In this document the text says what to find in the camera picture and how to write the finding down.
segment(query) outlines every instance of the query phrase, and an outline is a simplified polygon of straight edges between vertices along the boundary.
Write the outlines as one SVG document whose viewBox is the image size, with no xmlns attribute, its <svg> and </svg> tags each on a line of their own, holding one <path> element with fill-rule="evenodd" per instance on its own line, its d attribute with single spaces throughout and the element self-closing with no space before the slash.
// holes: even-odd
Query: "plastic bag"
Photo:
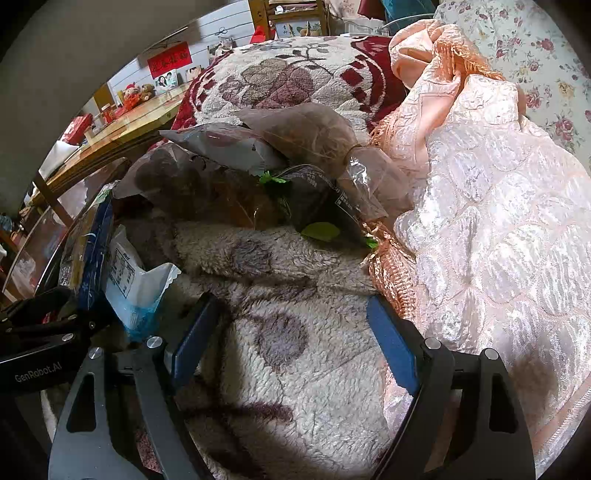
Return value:
<svg viewBox="0 0 591 480">
<path fill-rule="evenodd" d="M 156 309 L 162 295 L 181 271 L 165 263 L 146 272 L 125 227 L 119 225 L 109 244 L 108 274 L 103 289 L 111 307 L 123 323 L 131 340 L 152 335 L 158 325 Z"/>
<path fill-rule="evenodd" d="M 218 165 L 251 175 L 259 176 L 288 166 L 287 159 L 259 135 L 237 125 L 204 124 L 182 131 L 162 130 L 160 135 Z"/>
<path fill-rule="evenodd" d="M 331 108 L 302 103 L 277 110 L 243 109 L 238 118 L 292 165 L 321 168 L 339 186 L 364 221 L 392 224 L 411 208 L 406 174 L 377 147 L 361 147 L 350 122 Z"/>
<path fill-rule="evenodd" d="M 318 103 L 271 110 L 246 108 L 235 115 L 283 153 L 291 165 L 314 165 L 332 179 L 341 176 L 349 150 L 358 144 L 351 123 Z"/>
<path fill-rule="evenodd" d="M 408 176 L 379 148 L 351 150 L 347 169 L 338 184 L 364 222 L 381 219 L 392 228 L 400 214 L 412 209 Z"/>
<path fill-rule="evenodd" d="M 209 207 L 209 178 L 218 168 L 178 145 L 166 143 L 139 158 L 113 196 L 121 199 L 140 194 L 175 218 L 196 219 Z"/>
<path fill-rule="evenodd" d="M 278 219 L 257 177 L 174 143 L 147 152 L 113 191 L 117 199 L 137 194 L 174 218 L 225 221 L 251 229 L 267 228 Z"/>
<path fill-rule="evenodd" d="M 302 235 L 325 242 L 348 239 L 365 244 L 355 209 L 336 182 L 318 167 L 296 165 L 264 185 Z"/>
<path fill-rule="evenodd" d="M 103 263 L 113 230 L 112 189 L 105 185 L 70 232 L 61 256 L 59 284 L 74 290 L 89 310 L 100 294 Z"/>
</svg>

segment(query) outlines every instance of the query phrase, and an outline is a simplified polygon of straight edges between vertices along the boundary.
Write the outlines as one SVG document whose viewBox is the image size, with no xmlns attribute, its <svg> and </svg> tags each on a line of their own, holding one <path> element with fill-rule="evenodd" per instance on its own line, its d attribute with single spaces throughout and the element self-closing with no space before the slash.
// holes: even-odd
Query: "red banner with text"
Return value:
<svg viewBox="0 0 591 480">
<path fill-rule="evenodd" d="M 150 73 L 153 79 L 163 73 L 184 67 L 190 63 L 191 53 L 189 52 L 189 44 L 185 41 L 148 59 L 148 67 L 150 67 Z"/>
</svg>

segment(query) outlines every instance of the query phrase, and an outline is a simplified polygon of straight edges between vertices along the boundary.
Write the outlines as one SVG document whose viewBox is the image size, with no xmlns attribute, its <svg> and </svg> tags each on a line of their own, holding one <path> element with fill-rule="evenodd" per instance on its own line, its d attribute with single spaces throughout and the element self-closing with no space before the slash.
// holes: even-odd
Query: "white plastic package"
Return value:
<svg viewBox="0 0 591 480">
<path fill-rule="evenodd" d="M 109 244 L 104 291 L 132 340 L 143 340 L 158 327 L 155 313 L 162 295 L 181 271 L 165 263 L 146 272 L 125 227 L 119 225 Z"/>
</svg>

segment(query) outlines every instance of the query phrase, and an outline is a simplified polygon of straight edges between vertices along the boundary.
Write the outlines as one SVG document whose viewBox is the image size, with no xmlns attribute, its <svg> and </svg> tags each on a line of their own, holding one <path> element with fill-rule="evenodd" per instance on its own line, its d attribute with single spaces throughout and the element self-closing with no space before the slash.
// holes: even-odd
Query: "blue gripper pad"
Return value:
<svg viewBox="0 0 591 480">
<path fill-rule="evenodd" d="M 207 343 L 222 314 L 222 303 L 211 292 L 205 292 L 185 318 L 168 326 L 164 337 L 164 366 L 175 389 L 189 383 L 195 373 Z"/>
<path fill-rule="evenodd" d="M 420 343 L 409 346 L 407 341 L 417 342 L 422 340 L 422 336 L 409 321 L 400 319 L 383 297 L 374 295 L 369 298 L 367 319 L 396 383 L 415 396 L 420 388 L 416 358 L 416 349 L 420 347 Z M 416 333 L 409 332 L 409 325 L 405 323 L 410 324 L 410 328 Z"/>
</svg>

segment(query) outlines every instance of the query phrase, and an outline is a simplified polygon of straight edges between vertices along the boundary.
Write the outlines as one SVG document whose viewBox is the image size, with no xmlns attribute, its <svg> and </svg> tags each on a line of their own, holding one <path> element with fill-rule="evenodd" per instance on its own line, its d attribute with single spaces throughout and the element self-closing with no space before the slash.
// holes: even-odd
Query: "brown plastic bag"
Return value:
<svg viewBox="0 0 591 480">
<path fill-rule="evenodd" d="M 358 145 L 351 123 L 319 103 L 269 110 L 246 108 L 236 115 L 283 153 L 290 165 L 311 164 L 333 179 L 344 172 L 349 150 Z"/>
<path fill-rule="evenodd" d="M 138 159 L 113 190 L 140 194 L 173 218 L 252 229 L 274 226 L 278 212 L 258 177 L 218 165 L 169 142 Z"/>
<path fill-rule="evenodd" d="M 338 180 L 365 222 L 388 226 L 411 208 L 407 175 L 377 147 L 361 147 L 350 122 L 319 103 L 243 109 L 237 116 L 291 165 L 312 164 Z"/>
</svg>

